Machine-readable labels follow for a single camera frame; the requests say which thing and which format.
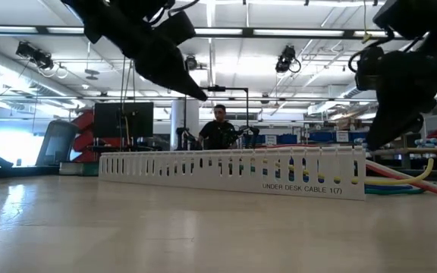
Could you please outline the white pillar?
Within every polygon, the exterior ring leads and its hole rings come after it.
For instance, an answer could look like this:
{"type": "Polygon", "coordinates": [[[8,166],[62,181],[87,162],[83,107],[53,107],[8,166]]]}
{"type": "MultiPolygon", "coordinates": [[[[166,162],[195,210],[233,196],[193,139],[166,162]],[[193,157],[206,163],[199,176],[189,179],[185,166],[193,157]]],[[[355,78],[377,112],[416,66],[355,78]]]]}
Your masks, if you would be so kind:
{"type": "Polygon", "coordinates": [[[174,100],[171,104],[171,149],[178,147],[178,127],[187,127],[196,137],[200,132],[200,102],[195,99],[174,100]]]}

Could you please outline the black gantry frame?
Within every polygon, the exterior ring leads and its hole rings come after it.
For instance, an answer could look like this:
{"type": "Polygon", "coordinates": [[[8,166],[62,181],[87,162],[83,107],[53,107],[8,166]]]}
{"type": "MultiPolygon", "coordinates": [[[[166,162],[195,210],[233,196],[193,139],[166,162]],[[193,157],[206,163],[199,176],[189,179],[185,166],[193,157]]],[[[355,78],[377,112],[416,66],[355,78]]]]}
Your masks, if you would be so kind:
{"type": "MultiPolygon", "coordinates": [[[[250,113],[250,95],[249,95],[249,89],[247,87],[226,87],[226,86],[219,86],[219,85],[214,85],[214,86],[208,86],[208,87],[202,87],[203,90],[206,91],[213,91],[213,92],[225,92],[227,90],[230,91],[234,91],[234,90],[241,90],[244,91],[245,93],[245,102],[246,102],[246,125],[250,126],[250,118],[249,118],[249,113],[250,113]]],[[[230,132],[229,134],[229,138],[230,138],[230,142],[237,142],[237,131],[235,130],[230,132]]]]}

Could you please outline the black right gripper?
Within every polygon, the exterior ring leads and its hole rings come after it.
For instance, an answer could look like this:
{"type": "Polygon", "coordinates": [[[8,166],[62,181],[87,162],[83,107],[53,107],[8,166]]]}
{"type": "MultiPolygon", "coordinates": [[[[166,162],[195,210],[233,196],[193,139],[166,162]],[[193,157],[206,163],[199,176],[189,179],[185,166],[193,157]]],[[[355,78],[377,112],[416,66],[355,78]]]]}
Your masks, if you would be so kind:
{"type": "Polygon", "coordinates": [[[391,142],[403,133],[420,131],[423,116],[435,105],[437,54],[390,52],[384,57],[384,91],[377,95],[376,116],[367,134],[369,149],[391,142]]]}

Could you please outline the grey chair back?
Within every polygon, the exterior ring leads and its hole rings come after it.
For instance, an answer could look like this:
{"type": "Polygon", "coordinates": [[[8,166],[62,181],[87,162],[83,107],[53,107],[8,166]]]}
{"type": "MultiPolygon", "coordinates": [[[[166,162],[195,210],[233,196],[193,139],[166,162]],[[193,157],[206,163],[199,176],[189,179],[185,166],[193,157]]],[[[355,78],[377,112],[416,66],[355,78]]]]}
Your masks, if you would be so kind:
{"type": "Polygon", "coordinates": [[[71,122],[51,121],[36,159],[36,166],[57,166],[61,162],[67,162],[77,132],[77,125],[71,122]]]}

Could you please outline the white slotted cable raceway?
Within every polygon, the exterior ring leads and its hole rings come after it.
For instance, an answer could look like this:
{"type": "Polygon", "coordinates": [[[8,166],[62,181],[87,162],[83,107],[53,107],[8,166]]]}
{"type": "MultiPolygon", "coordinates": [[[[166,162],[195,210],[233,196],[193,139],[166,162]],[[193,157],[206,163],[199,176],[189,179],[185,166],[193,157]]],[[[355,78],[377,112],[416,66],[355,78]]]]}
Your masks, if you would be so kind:
{"type": "Polygon", "coordinates": [[[366,155],[357,147],[108,152],[99,179],[153,186],[364,200],[366,155]]]}

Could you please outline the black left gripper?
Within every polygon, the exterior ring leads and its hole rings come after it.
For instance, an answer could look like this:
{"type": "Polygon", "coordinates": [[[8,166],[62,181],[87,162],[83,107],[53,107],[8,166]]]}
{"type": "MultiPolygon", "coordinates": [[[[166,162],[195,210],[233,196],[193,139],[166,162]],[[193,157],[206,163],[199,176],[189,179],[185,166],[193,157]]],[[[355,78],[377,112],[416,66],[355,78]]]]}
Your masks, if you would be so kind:
{"type": "Polygon", "coordinates": [[[150,19],[173,6],[173,0],[61,0],[83,24],[85,37],[93,44],[102,37],[123,53],[138,53],[135,70],[152,83],[200,101],[207,95],[185,68],[179,48],[173,43],[153,42],[156,34],[150,19]]]}

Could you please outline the shelf rack with blue bins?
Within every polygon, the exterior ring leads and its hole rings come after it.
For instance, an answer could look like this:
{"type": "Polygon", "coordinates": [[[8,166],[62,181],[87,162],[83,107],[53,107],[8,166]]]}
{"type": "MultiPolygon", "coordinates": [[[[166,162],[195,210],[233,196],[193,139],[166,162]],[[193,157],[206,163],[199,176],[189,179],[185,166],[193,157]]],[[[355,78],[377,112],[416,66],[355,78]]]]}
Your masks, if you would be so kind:
{"type": "Polygon", "coordinates": [[[366,135],[366,130],[337,130],[333,127],[261,128],[256,146],[348,146],[361,144],[366,135]]]}

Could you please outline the black monitor screen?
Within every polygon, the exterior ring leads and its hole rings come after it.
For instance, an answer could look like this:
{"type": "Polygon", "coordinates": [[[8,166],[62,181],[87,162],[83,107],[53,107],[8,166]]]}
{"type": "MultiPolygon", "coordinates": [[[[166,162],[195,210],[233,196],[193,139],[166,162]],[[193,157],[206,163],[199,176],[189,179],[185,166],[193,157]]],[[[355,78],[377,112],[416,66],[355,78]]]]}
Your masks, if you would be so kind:
{"type": "Polygon", "coordinates": [[[94,108],[93,135],[108,137],[151,137],[152,102],[97,103],[94,108]]]}

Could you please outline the person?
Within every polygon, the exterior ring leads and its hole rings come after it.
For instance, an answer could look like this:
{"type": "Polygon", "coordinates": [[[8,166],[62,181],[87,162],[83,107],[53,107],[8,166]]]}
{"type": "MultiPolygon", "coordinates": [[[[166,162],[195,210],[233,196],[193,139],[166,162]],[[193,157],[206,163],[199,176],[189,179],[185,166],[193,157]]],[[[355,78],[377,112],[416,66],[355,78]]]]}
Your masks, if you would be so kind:
{"type": "Polygon", "coordinates": [[[208,122],[199,132],[197,142],[205,150],[236,149],[237,143],[230,142],[229,134],[234,125],[225,119],[226,107],[216,105],[213,109],[215,119],[208,122]]]}

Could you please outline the yellow hanging tag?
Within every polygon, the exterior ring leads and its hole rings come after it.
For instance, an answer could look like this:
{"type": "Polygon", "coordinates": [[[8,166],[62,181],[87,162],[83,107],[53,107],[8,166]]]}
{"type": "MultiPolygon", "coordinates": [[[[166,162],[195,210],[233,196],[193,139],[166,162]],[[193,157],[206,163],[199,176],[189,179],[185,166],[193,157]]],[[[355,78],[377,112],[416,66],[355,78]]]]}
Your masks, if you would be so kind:
{"type": "Polygon", "coordinates": [[[362,44],[366,44],[370,41],[372,35],[368,32],[367,26],[367,4],[366,0],[362,0],[363,3],[363,35],[362,35],[362,44]]]}

